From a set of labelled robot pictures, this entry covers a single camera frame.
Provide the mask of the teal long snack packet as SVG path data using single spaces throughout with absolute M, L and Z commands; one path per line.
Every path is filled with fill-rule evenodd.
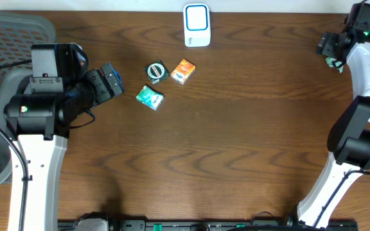
M 329 67 L 334 68 L 339 71 L 339 73 L 343 72 L 344 62 L 341 62 L 335 58 L 327 57 L 325 58 L 326 63 Z

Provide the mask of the teal small snack packet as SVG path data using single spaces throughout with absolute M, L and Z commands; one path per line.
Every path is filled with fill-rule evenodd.
M 144 85 L 136 96 L 136 99 L 152 110 L 157 110 L 164 100 L 164 95 Z

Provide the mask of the dark green round-label box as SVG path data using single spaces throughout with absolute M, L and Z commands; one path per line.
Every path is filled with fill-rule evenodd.
M 162 60 L 156 60 L 145 66 L 144 71 L 151 84 L 155 85 L 169 77 L 169 70 Z

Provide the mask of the orange small snack box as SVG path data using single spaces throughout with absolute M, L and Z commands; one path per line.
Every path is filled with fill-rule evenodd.
M 170 76 L 181 85 L 184 85 L 195 70 L 196 65 L 184 58 L 171 72 Z

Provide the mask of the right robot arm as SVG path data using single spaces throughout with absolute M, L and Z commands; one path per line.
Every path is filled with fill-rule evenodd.
M 335 69 L 349 67 L 353 101 L 332 126 L 328 159 L 308 195 L 299 202 L 296 223 L 328 227 L 342 197 L 362 175 L 370 175 L 370 4 L 355 3 L 340 33 L 326 32 L 317 46 Z

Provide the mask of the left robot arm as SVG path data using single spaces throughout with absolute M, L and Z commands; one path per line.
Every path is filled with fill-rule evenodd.
M 72 122 L 124 92 L 110 63 L 89 68 L 78 44 L 34 44 L 32 74 L 4 107 L 12 157 L 9 230 L 57 230 L 62 162 Z

